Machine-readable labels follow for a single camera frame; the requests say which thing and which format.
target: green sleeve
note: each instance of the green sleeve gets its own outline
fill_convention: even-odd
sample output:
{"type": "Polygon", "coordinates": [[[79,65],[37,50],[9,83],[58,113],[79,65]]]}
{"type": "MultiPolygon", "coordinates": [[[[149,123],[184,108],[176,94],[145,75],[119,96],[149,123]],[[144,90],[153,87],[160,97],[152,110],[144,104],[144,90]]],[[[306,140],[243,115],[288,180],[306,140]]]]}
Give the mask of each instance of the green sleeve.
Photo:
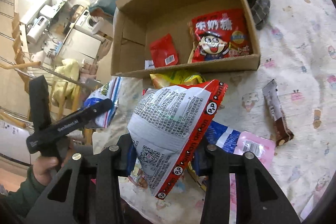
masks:
{"type": "Polygon", "coordinates": [[[44,188],[45,186],[36,180],[31,166],[27,171],[27,179],[21,183],[19,190],[9,192],[5,200],[18,215],[26,217],[44,188]]]}

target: yellow snack bag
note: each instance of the yellow snack bag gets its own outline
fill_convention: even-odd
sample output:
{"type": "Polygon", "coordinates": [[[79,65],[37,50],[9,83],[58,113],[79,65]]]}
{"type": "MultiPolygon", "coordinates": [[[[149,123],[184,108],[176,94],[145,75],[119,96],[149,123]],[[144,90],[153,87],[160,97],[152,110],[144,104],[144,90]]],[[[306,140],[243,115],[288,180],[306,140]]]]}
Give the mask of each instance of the yellow snack bag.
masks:
{"type": "Polygon", "coordinates": [[[151,74],[150,76],[156,89],[172,85],[197,85],[205,82],[205,79],[199,73],[185,69],[166,74],[151,74]]]}

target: blue package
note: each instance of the blue package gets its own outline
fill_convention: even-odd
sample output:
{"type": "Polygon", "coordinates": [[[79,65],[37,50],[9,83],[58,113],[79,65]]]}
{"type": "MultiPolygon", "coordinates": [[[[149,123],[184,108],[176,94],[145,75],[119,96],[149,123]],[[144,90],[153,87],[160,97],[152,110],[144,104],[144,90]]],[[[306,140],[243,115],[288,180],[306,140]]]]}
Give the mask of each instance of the blue package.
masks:
{"type": "Polygon", "coordinates": [[[238,142],[239,131],[212,121],[205,132],[210,144],[215,144],[227,153],[233,153],[238,142]]]}

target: washing machine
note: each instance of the washing machine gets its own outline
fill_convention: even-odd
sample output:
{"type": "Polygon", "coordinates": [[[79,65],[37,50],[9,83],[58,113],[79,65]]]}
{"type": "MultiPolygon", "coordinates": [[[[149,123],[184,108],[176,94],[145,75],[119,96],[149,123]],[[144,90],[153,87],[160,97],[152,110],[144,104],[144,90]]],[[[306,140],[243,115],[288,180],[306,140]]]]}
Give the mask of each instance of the washing machine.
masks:
{"type": "Polygon", "coordinates": [[[77,20],[74,29],[80,32],[83,32],[91,37],[94,37],[95,39],[98,39],[99,41],[103,42],[105,40],[104,37],[98,34],[92,34],[92,31],[95,28],[97,28],[97,24],[99,22],[93,21],[93,19],[90,16],[90,13],[88,10],[85,10],[83,14],[79,17],[77,20]]]}

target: wooden floor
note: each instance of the wooden floor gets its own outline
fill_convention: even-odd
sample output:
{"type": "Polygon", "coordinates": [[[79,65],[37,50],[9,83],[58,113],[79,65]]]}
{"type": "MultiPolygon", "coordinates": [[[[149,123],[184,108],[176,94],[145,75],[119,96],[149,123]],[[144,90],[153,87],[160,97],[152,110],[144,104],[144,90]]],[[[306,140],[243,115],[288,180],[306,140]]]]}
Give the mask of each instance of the wooden floor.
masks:
{"type": "Polygon", "coordinates": [[[0,157],[0,184],[8,191],[17,191],[26,180],[27,168],[0,157]]]}

